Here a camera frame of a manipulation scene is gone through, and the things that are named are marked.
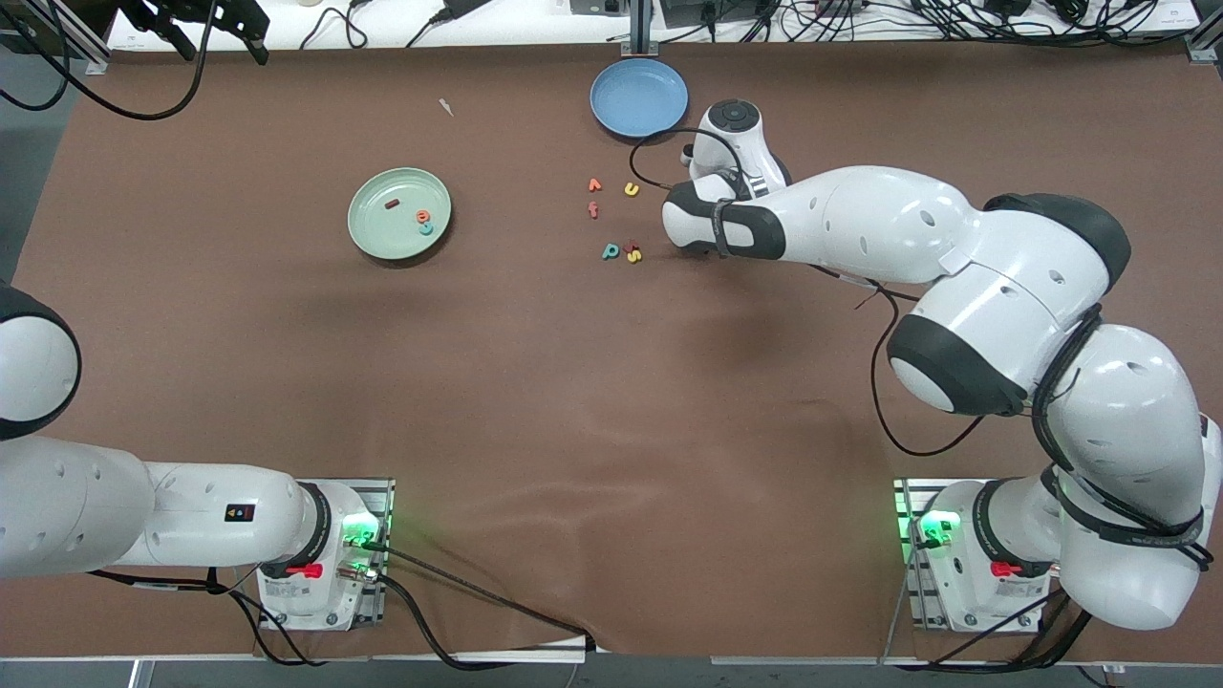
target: brown table surface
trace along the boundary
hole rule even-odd
[[[684,258],[637,198],[627,145],[594,122],[613,46],[210,59],[183,114],[126,121],[82,99],[16,285],[67,318],[81,392],[48,435],[147,461],[251,463],[302,478],[397,479],[394,544],[588,628],[618,653],[872,657],[901,563],[894,477],[1040,470],[1021,419],[910,459],[885,446],[867,364],[887,304],[796,264]],[[1134,259],[1106,317],[1161,336],[1223,414],[1223,87],[1164,53],[985,45],[667,46],[687,123],[726,97],[761,106],[801,178],[850,164],[920,170],[975,203],[1095,199]],[[89,83],[157,109],[183,65],[114,65]],[[454,116],[439,106],[445,98]],[[679,180],[681,141],[640,165]],[[442,177],[440,249],[396,269],[345,229],[369,176]],[[599,177],[598,220],[586,215]],[[602,262],[637,240],[645,260]],[[885,370],[910,444],[964,419]],[[453,650],[563,633],[411,572]],[[83,576],[0,584],[0,654],[247,653],[224,600]],[[1223,573],[1178,627],[1096,624],[1073,659],[1223,662]],[[959,639],[901,624],[894,654]],[[1005,656],[1014,640],[982,645]],[[419,653],[390,604],[373,631],[306,639],[317,656]]]

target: green plate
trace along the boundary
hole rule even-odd
[[[388,209],[386,203],[399,199]],[[421,233],[417,210],[428,210],[433,233]],[[349,205],[349,235],[371,255],[411,258],[437,243],[450,222],[450,193],[442,180],[416,167],[386,170],[367,181]]]

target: plate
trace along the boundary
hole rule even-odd
[[[658,60],[620,60],[591,86],[591,110],[613,132],[640,138],[680,121],[687,110],[687,84]]]
[[[390,200],[399,200],[386,208]],[[417,210],[428,210],[432,233],[421,233]],[[367,181],[349,204],[349,236],[366,253],[386,260],[427,251],[450,222],[450,192],[442,180],[416,167],[397,167]]]

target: green light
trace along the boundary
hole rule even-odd
[[[344,541],[353,547],[362,547],[378,539],[378,519],[366,512],[344,517],[340,522]]]
[[[955,512],[929,512],[918,522],[927,541],[947,545],[951,541],[951,532],[960,528],[960,514]]]

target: gray floor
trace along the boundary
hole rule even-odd
[[[56,86],[54,72],[37,56],[0,49],[0,88],[37,101]],[[0,101],[0,279],[10,279],[26,240],[38,197],[50,170],[67,115],[71,93],[46,112],[24,112]],[[35,629],[35,632],[51,632]],[[430,686],[473,688],[565,688],[571,666],[516,666],[495,672],[462,673],[437,662],[338,662],[320,668],[278,667],[262,661],[159,662],[153,688],[323,688],[333,686]],[[121,688],[130,662],[5,662],[0,688]],[[1099,671],[1092,670],[1098,678]],[[1217,688],[1219,668],[1130,667],[1119,684],[1136,688],[1175,686]],[[1073,668],[1024,675],[963,677],[912,675],[890,667],[863,666],[713,666],[708,659],[591,655],[572,682],[578,688],[1091,688]]]

